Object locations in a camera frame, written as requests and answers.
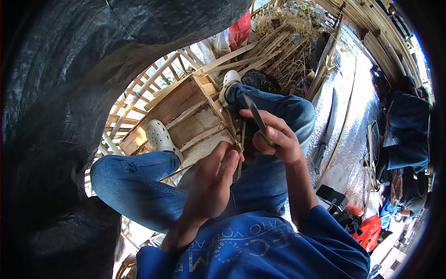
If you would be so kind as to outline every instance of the wooden crate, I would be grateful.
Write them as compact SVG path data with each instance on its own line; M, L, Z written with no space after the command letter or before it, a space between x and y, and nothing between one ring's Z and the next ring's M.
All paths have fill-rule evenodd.
M173 143L183 153L185 160L181 169L210 154L220 141L236 143L234 131L228 128L220 112L218 100L212 100L216 94L208 77L189 75L122 139L121 150L126 155L139 154L149 144L145 127L152 119L166 126Z

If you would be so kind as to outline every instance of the blue t-shirt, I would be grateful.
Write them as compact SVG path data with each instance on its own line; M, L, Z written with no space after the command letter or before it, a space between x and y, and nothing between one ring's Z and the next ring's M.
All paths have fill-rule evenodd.
M146 278L366 278L370 256L321 206L302 233L265 211L223 219L200 230L181 257L153 246L136 255Z

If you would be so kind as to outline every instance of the green knife handle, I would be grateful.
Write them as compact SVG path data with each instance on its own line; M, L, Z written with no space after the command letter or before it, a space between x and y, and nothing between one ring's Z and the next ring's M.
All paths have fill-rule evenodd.
M268 143L268 145L274 147L274 142L270 141L270 140L268 139L268 137L267 137L263 132L260 132L260 133L262 134L263 138L266 140L266 142Z

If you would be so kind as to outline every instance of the black fabric sheet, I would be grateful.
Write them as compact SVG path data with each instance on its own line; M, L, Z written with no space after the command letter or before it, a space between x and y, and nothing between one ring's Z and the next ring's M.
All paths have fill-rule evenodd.
M33 278L111 277L120 215L87 199L83 182L111 106L148 65L229 27L251 3L23 6L33 8L8 26L16 37L1 58L2 271L13 260Z

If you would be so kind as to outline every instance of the silver insulation sheet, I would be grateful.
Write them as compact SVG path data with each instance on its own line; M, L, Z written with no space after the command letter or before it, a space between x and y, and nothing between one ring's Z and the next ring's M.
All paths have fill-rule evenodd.
M334 156L331 168L327 173L323 184L344 193L349 199L349 204L358 208L364 208L369 183L369 172L363 167L364 157L368 157L368 133L367 126L373 124L379 116L379 99L373 86L371 73L372 63L362 50L355 44L362 45L358 38L348 27L344 26L341 38L334 53L334 68L329 76L325 78L321 88L313 100L316 116L316 125L311 138L310 148L307 154L308 169L313 187L316 188L320 176L314 172L313 159L317 154L319 142L323 140L330 117L333 88L338 93L338 110L333 135L327 147L327 152L322 170L334 152L338 140L339 147ZM333 43L333 37L327 43L322 57L326 54ZM351 96L349 116L346 119L347 107ZM342 138L339 136L344 126ZM376 126L372 133L372 141L378 142L379 135ZM374 148L374 156L377 157L378 148ZM378 213L379 201L371 195L366 217ZM325 208L329 208L323 201L319 201ZM290 221L289 204L285 203L285 218Z

